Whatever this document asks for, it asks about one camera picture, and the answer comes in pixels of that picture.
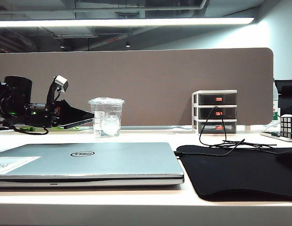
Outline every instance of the silver laptop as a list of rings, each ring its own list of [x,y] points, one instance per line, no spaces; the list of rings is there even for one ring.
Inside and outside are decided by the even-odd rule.
[[[0,187],[183,182],[184,172],[168,143],[31,144],[0,153]]]

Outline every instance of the desk surface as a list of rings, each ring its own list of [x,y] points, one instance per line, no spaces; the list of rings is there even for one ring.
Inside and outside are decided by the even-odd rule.
[[[230,140],[277,144],[292,143],[238,127]],[[221,136],[202,136],[215,144]],[[119,137],[94,138],[91,131],[50,132],[31,136],[0,132],[0,151],[30,143],[169,142],[200,145],[198,135],[185,130],[122,131]],[[292,202],[208,202],[195,193],[185,174],[179,186],[0,191],[0,225],[292,225]]]

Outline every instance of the cup lid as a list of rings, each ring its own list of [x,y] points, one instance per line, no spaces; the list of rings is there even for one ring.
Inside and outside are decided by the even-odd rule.
[[[124,102],[125,101],[122,99],[110,98],[110,97],[97,97],[88,101],[89,104],[98,104],[98,105],[123,104]]]

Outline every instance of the fluorescent light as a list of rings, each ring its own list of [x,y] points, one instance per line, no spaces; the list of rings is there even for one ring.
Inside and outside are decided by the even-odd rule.
[[[254,18],[174,18],[174,19],[95,19],[0,21],[0,27],[131,27],[165,25],[249,24]]]

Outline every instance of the dell logo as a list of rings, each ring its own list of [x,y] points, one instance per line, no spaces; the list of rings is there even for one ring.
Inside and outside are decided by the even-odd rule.
[[[93,155],[94,152],[74,152],[71,154],[72,157],[85,157]]]

